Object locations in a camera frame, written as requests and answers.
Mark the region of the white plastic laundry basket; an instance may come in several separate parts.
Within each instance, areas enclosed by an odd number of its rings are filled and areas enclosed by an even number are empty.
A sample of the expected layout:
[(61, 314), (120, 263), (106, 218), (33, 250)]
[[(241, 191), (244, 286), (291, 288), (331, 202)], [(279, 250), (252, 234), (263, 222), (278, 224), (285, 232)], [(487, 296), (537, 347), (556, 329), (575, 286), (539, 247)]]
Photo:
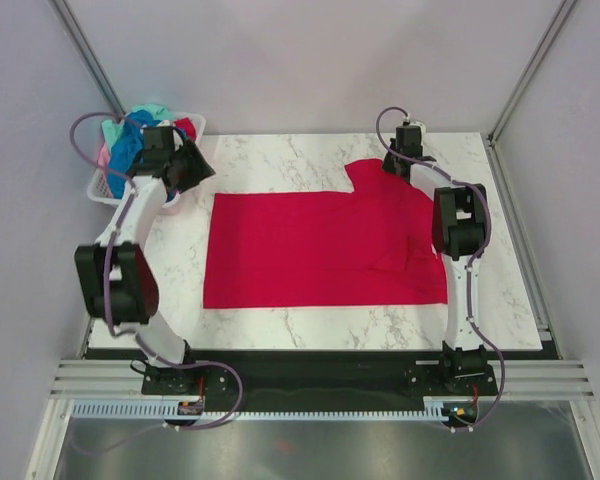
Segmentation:
[[(197, 129), (197, 140), (195, 143), (199, 145), (205, 131), (206, 118), (203, 115), (197, 113), (189, 113), (175, 110), (172, 110), (171, 112), (176, 116), (176, 119), (179, 119), (181, 117), (189, 117), (192, 120)], [(88, 184), (86, 194), (91, 201), (96, 203), (102, 203), (112, 207), (117, 207), (120, 203), (120, 200), (117, 197), (114, 197), (110, 191), (107, 176), (101, 174), (98, 171), (98, 169), (95, 170), (92, 179)], [(180, 209), (180, 198), (180, 193), (176, 193), (174, 197), (172, 197), (169, 201), (167, 201), (164, 204), (162, 214), (176, 214)]]

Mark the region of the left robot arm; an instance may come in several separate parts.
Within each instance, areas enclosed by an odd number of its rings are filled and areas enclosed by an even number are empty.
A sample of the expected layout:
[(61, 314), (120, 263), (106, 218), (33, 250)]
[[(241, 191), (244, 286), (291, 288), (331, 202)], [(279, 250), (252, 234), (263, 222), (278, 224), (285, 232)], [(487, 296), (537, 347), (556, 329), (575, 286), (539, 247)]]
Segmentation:
[(74, 254), (87, 313), (102, 320), (113, 339), (135, 341), (149, 363), (166, 368), (165, 382), (188, 393), (199, 369), (185, 360), (187, 342), (159, 311), (157, 281), (145, 257), (151, 227), (171, 196), (215, 174), (195, 142), (172, 124), (141, 129), (143, 146), (122, 174), (124, 193), (109, 224)]

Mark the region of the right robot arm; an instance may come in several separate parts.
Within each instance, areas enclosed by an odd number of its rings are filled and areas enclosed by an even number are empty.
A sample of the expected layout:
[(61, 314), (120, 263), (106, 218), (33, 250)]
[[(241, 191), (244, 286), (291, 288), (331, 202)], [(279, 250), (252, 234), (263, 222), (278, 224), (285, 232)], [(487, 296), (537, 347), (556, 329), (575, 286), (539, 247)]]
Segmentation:
[(405, 120), (386, 146), (383, 169), (433, 201), (431, 240), (447, 282), (447, 326), (438, 381), (457, 394), (487, 373), (485, 342), (477, 333), (481, 257), (491, 234), (486, 190), (454, 179), (423, 154), (424, 126)]

